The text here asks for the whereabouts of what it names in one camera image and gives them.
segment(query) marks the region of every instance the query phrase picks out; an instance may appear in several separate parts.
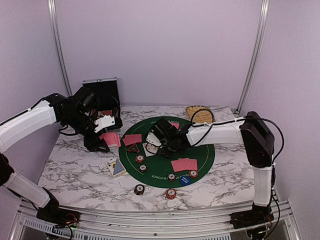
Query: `marble tabletop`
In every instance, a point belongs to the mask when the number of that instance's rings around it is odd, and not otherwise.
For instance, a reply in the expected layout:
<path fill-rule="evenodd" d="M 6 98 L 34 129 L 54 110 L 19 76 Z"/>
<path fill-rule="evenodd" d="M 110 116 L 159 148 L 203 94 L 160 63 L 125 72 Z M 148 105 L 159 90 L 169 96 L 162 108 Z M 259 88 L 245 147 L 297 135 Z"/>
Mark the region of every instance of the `marble tabletop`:
<path fill-rule="evenodd" d="M 217 122 L 234 119 L 229 107 L 211 107 Z M 122 136 L 135 123 L 156 116 L 188 119 L 184 106 L 123 106 Z M 113 178 L 106 162 L 118 157 L 118 148 L 108 153 L 89 152 L 83 138 L 60 135 L 44 167 L 39 185 L 48 189 L 62 206 L 111 211 L 167 211 L 221 206 L 253 200 L 254 176 L 245 148 L 238 144 L 215 144 L 215 160 L 202 179 L 177 188 L 177 197 L 166 198 L 166 189 L 140 184 L 128 173 Z"/>

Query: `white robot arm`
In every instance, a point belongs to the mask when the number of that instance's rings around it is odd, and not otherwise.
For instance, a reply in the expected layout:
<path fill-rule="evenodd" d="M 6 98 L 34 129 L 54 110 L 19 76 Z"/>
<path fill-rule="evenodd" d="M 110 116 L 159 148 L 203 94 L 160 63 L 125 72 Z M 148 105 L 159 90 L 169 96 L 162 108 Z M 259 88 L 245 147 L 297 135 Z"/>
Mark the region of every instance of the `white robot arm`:
<path fill-rule="evenodd" d="M 256 112 L 225 122 L 187 124 L 179 130 L 162 118 L 151 127 L 146 141 L 159 147 L 156 154 L 167 158 L 200 145 L 244 144 L 254 174 L 254 200 L 252 210 L 233 213 L 231 223 L 236 229 L 274 219 L 270 203 L 275 138 Z"/>
<path fill-rule="evenodd" d="M 89 151 L 108 152 L 109 148 L 99 136 L 104 128 L 115 124 L 113 116 L 104 116 L 95 121 L 85 113 L 97 103 L 98 98 L 87 88 L 80 88 L 73 96 L 64 97 L 54 93 L 42 98 L 31 108 L 0 123 L 0 186 L 31 201 L 39 208 L 37 217 L 61 224 L 70 211 L 60 209 L 59 202 L 46 189 L 28 180 L 9 165 L 4 153 L 16 142 L 29 134 L 54 123 L 71 126 L 84 136 L 84 146 Z"/>

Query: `white wall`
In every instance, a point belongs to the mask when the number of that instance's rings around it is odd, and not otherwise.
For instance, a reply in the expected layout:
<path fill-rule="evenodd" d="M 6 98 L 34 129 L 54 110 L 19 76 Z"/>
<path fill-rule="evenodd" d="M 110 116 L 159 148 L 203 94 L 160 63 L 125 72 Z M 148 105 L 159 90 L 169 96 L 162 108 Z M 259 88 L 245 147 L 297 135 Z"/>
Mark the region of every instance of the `white wall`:
<path fill-rule="evenodd" d="M 0 1 L 0 122 L 53 92 L 65 94 L 47 1 Z M 5 153 L 10 164 L 38 182 L 58 137 L 45 127 Z M 0 239 L 8 239 L 20 199 L 0 187 Z"/>
<path fill-rule="evenodd" d="M 283 130 L 276 188 L 281 199 L 289 199 L 303 240 L 320 239 L 319 23 L 318 0 L 271 1 L 243 111 L 257 111 Z"/>
<path fill-rule="evenodd" d="M 117 76 L 122 104 L 237 106 L 261 0 L 63 0 L 56 12 L 73 91 Z"/>

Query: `wicker basket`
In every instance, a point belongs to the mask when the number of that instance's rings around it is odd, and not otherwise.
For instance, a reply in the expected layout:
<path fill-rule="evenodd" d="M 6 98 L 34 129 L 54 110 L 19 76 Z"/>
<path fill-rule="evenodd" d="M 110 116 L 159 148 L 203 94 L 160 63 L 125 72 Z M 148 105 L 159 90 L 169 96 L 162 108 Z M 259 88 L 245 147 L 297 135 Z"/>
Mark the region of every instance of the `wicker basket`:
<path fill-rule="evenodd" d="M 203 124 L 205 122 L 213 123 L 216 121 L 213 112 L 207 106 L 188 106 L 185 108 L 185 111 L 186 111 L 186 114 L 191 119 L 192 116 L 195 114 L 195 112 L 200 109 L 207 109 L 209 111 L 207 110 L 199 111 L 193 118 L 194 123 Z"/>

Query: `green poker mat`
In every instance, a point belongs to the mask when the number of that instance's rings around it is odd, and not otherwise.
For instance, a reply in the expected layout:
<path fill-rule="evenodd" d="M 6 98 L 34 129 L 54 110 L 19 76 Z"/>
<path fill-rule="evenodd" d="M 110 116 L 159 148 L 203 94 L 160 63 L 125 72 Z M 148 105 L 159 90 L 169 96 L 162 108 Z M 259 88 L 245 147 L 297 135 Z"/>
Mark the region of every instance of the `green poker mat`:
<path fill-rule="evenodd" d="M 157 116 L 142 120 L 130 127 L 121 138 L 121 147 L 119 147 L 119 158 L 126 171 L 136 180 L 149 186 L 164 189 L 180 188 L 184 186 L 180 183 L 179 179 L 183 176 L 189 176 L 189 171 L 184 170 L 174 172 L 171 161 L 179 158 L 197 159 L 198 177 L 190 178 L 190 184 L 199 181 L 208 173 L 214 164 L 215 147 L 213 144 L 192 147 L 187 149 L 183 154 L 176 153 L 171 155 L 169 157 L 170 159 L 160 155 L 146 156 L 143 143 L 146 143 L 146 136 L 149 133 L 151 126 L 160 118 L 180 124 L 179 128 L 190 122 L 186 119 L 174 116 Z M 125 146 L 123 139 L 126 135 L 130 134 L 142 134 L 142 143 L 137 143 L 140 153 L 127 151 L 130 146 Z M 142 163 L 137 163 L 135 160 L 137 155 L 145 156 L 145 160 Z M 139 165 L 141 164 L 147 165 L 147 171 L 139 171 Z M 175 181 L 168 180 L 168 174 L 170 173 L 176 174 L 177 178 Z"/>

